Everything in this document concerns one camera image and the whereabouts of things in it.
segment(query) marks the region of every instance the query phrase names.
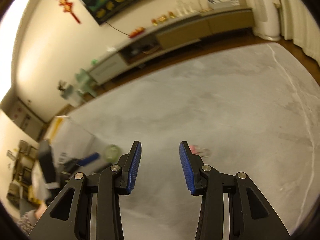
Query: white wall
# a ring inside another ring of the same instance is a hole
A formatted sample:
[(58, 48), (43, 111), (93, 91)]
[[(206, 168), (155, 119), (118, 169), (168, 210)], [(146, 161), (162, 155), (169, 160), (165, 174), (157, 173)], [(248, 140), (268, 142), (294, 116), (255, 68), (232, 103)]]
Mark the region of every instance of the white wall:
[(12, 103), (17, 99), (15, 88), (16, 57), (21, 44), (21, 36), (26, 27), (25, 23), (28, 22), (28, 17), (32, 14), (32, 10), (27, 11), (26, 7), (28, 5), (34, 7), (39, 0), (28, 1), (14, 0), (0, 22), (0, 88), (3, 83), (6, 85), (6, 82), (11, 80), (11, 88), (2, 101), (0, 95), (0, 108), (5, 112), (9, 111)]
[(19, 210), (10, 204), (6, 195), (9, 184), (12, 181), (12, 167), (14, 162), (6, 156), (7, 150), (15, 152), (18, 143), (24, 140), (33, 147), (38, 148), (39, 144), (24, 133), (10, 118), (0, 110), (0, 200), (8, 213), (19, 218)]
[[(34, 10), (20, 47), (17, 69), (17, 94), (43, 120), (48, 121), (66, 102), (57, 90), (60, 79), (73, 80), (80, 68), (88, 69), (92, 59), (104, 54), (107, 47), (127, 36), (108, 25), (99, 26), (79, 0), (74, 2), (78, 24), (62, 12), (56, 0), (40, 0)], [(199, 9), (197, 0), (193, 2)], [(207, 8), (206, 0), (201, 0)], [(138, 26), (148, 27), (150, 20), (173, 10), (176, 0), (142, 0), (111, 18), (108, 22), (125, 33)]]

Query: silver bolt head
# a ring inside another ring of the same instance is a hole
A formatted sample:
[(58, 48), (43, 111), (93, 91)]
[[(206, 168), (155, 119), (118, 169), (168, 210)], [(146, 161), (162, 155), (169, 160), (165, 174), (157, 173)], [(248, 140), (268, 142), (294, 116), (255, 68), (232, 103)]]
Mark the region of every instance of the silver bolt head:
[(241, 179), (245, 179), (247, 177), (247, 174), (245, 174), (244, 172), (239, 172), (238, 177)]
[(211, 171), (211, 166), (209, 166), (209, 165), (203, 165), (203, 166), (202, 166), (202, 169), (203, 169), (204, 171)]
[(75, 175), (75, 179), (82, 179), (83, 178), (83, 173), (81, 172), (78, 172), (76, 175)]
[(110, 167), (110, 169), (112, 170), (112, 171), (119, 171), (119, 169), (120, 169), (120, 166), (119, 165), (112, 165), (111, 167)]

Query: gray carpet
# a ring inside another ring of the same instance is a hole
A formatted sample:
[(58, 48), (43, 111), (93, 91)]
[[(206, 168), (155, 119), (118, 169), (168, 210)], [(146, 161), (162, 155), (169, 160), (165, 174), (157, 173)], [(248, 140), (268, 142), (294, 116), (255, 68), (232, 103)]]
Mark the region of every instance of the gray carpet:
[(319, 98), (308, 71), (269, 43), (162, 69), (71, 117), (125, 152), (142, 143), (135, 189), (120, 197), (126, 240), (195, 238), (201, 197), (187, 190), (182, 140), (210, 149), (204, 163), (218, 171), (246, 172), (292, 233), (320, 192)]

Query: wooden cabinet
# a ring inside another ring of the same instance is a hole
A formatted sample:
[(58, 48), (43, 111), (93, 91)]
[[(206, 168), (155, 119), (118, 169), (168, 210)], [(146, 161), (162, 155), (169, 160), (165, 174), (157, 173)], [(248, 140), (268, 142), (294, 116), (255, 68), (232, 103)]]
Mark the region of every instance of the wooden cabinet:
[(211, 35), (207, 21), (199, 19), (156, 35), (163, 49), (169, 49)]
[(107, 80), (110, 80), (120, 73), (125, 72), (127, 69), (127, 63), (123, 60), (121, 55), (117, 53), (99, 64), (90, 72), (90, 76), (92, 76), (92, 78), (94, 78), (94, 80), (101, 85)]
[(207, 21), (209, 22), (212, 34), (254, 26), (251, 10), (221, 13), (207, 18)]

